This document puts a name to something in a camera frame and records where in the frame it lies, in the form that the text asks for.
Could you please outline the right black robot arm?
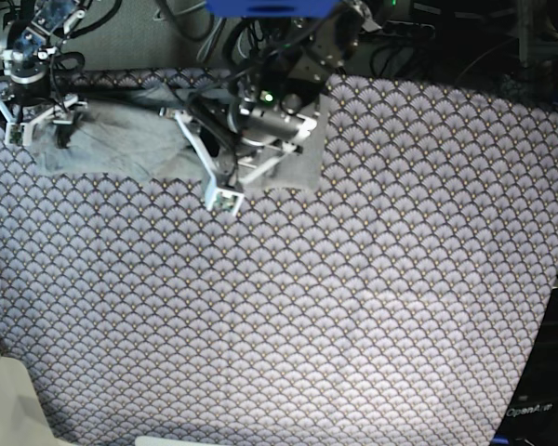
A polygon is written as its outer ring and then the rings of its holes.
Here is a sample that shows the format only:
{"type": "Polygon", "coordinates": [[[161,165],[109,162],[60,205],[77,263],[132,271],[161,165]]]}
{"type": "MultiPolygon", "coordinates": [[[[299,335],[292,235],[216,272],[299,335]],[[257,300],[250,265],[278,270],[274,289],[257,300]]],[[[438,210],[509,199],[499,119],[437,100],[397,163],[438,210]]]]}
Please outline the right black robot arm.
{"type": "Polygon", "coordinates": [[[64,53],[62,47],[108,23],[122,3],[115,1],[95,22],[82,27],[90,1],[32,1],[5,27],[0,42],[0,74],[8,88],[0,93],[0,125],[8,146],[29,147],[35,130],[44,125],[75,124],[87,102],[66,93],[61,77],[72,77],[85,68],[80,52],[64,53]]]}

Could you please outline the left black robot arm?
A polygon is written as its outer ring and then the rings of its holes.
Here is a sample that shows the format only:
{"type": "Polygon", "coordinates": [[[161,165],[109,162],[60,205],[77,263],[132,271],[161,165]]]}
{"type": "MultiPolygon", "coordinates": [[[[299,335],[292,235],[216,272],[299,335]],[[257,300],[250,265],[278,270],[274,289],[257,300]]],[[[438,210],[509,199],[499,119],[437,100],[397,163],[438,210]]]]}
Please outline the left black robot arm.
{"type": "Polygon", "coordinates": [[[360,1],[299,5],[243,11],[221,50],[228,74],[175,93],[172,114],[206,172],[209,211],[237,214],[247,190],[306,190],[320,177],[326,85],[357,48],[369,12],[360,1]]]}

